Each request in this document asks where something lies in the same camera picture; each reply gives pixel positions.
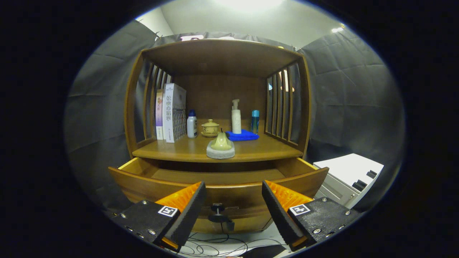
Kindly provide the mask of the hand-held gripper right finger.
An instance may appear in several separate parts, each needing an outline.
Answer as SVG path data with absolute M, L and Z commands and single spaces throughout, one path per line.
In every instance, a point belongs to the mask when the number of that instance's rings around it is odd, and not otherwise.
M 313 199 L 269 180 L 262 182 L 262 197 L 292 251 L 322 242 L 360 217 L 360 212 L 330 198 Z

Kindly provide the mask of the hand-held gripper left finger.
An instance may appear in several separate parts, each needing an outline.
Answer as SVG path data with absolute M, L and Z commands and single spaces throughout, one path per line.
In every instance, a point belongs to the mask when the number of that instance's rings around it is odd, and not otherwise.
M 131 235 L 159 248 L 179 252 L 206 199 L 203 181 L 157 201 L 142 200 L 113 213 L 111 220 Z

